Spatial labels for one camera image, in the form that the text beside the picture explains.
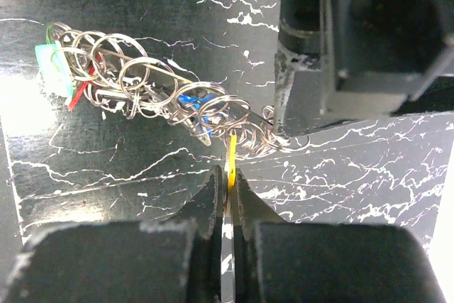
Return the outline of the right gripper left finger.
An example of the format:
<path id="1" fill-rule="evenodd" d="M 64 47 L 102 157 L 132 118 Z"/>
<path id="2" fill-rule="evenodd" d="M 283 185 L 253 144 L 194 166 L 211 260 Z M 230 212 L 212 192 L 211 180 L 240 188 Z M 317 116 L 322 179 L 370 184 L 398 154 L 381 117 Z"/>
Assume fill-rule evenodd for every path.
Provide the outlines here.
<path id="1" fill-rule="evenodd" d="M 220 302 L 223 170 L 159 223 L 61 223 L 18 254 L 2 302 Z"/>

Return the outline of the yellow key tag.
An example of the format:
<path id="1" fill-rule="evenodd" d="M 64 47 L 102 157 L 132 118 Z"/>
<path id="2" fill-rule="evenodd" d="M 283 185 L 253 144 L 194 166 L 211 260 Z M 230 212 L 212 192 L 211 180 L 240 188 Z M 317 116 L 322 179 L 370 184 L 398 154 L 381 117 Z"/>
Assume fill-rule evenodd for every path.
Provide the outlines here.
<path id="1" fill-rule="evenodd" d="M 236 181 L 236 146 L 237 135 L 232 134 L 228 149 L 228 191 L 231 191 Z"/>

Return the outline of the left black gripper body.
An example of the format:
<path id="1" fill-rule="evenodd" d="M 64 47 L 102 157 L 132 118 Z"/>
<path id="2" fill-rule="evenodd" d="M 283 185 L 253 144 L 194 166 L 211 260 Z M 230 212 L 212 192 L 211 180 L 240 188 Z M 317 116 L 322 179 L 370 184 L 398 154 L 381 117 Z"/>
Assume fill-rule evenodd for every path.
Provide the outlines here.
<path id="1" fill-rule="evenodd" d="M 275 132 L 453 110 L 453 0 L 280 0 Z"/>

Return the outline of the red key tag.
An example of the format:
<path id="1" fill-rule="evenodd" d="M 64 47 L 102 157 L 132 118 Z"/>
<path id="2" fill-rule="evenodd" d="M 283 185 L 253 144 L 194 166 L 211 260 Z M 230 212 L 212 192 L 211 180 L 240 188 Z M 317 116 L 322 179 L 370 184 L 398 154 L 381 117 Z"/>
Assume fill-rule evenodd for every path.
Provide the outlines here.
<path id="1" fill-rule="evenodd" d="M 95 72 L 95 68 L 94 68 L 94 65 L 93 63 L 90 64 L 90 68 L 89 68 L 89 71 L 88 71 L 88 74 L 90 76 L 92 76 Z M 74 108 L 76 107 L 77 103 L 79 102 L 79 100 L 81 99 L 85 89 L 87 88 L 88 85 L 90 85 L 90 81 L 83 81 L 83 83 L 80 85 L 80 87 L 78 88 L 76 94 L 74 95 L 74 97 L 72 98 L 71 102 L 69 103 L 68 105 L 68 110 L 69 111 L 73 111 Z"/>

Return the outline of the green key tag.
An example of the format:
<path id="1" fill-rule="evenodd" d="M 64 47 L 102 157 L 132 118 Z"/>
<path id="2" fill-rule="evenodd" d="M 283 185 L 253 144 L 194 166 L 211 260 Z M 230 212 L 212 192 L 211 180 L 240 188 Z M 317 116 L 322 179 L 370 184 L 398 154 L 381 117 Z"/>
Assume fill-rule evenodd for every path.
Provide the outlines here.
<path id="1" fill-rule="evenodd" d="M 35 57 L 48 92 L 69 101 L 74 94 L 70 66 L 53 25 L 46 27 L 45 44 L 35 46 Z"/>

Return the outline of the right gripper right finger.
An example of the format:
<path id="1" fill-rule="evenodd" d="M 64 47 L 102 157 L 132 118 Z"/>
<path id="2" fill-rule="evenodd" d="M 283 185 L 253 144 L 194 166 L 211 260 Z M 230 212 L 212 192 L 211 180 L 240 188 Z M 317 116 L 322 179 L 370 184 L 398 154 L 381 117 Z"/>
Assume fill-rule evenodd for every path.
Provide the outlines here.
<path id="1" fill-rule="evenodd" d="M 395 225 L 290 223 L 232 189 L 237 302 L 444 302 L 424 249 Z"/>

